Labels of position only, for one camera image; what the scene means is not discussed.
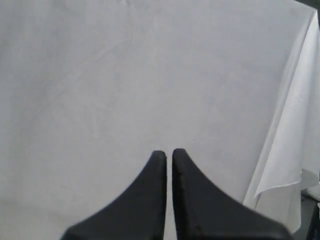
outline white backdrop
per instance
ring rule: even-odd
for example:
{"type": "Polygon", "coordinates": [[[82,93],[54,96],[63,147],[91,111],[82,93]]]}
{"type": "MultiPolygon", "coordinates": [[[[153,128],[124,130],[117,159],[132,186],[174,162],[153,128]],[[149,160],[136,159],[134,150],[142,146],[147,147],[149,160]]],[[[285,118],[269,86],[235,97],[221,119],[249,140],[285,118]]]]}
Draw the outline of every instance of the white backdrop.
{"type": "Polygon", "coordinates": [[[165,239],[174,239],[175,148],[294,231],[302,164],[319,172],[315,17],[290,0],[1,1],[0,238],[58,239],[160,149],[169,160],[165,239]],[[290,99],[297,108],[285,107],[290,99]],[[286,145],[279,126],[291,119],[286,145]],[[275,215],[281,206],[295,211],[275,215]]]}

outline white fabric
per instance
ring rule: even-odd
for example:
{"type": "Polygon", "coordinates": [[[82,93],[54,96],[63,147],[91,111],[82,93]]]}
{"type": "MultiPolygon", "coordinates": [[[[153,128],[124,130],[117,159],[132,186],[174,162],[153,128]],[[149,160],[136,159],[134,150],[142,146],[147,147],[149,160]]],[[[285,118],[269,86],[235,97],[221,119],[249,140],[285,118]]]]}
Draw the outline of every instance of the white fabric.
{"type": "MultiPolygon", "coordinates": [[[[116,198],[152,150],[170,166],[174,148],[295,229],[298,169],[272,144],[264,151],[292,134],[290,147],[305,146],[288,160],[319,170],[314,15],[290,0],[2,1],[0,239],[58,239],[116,198]],[[257,176],[262,155],[272,161],[257,176]],[[272,162],[283,166],[274,179],[272,162]]],[[[168,167],[165,239],[175,236],[168,167]]]]}

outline white tablecloth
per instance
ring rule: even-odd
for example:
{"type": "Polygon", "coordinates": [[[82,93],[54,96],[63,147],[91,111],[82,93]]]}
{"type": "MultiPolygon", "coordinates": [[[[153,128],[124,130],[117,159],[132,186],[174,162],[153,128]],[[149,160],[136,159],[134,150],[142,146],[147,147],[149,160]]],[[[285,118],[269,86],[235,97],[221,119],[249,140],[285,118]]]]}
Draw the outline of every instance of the white tablecloth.
{"type": "Polygon", "coordinates": [[[0,2],[0,239],[58,239],[153,150],[169,160],[174,239],[174,148],[295,231],[302,169],[305,186],[319,180],[315,13],[291,0],[0,2]]]}

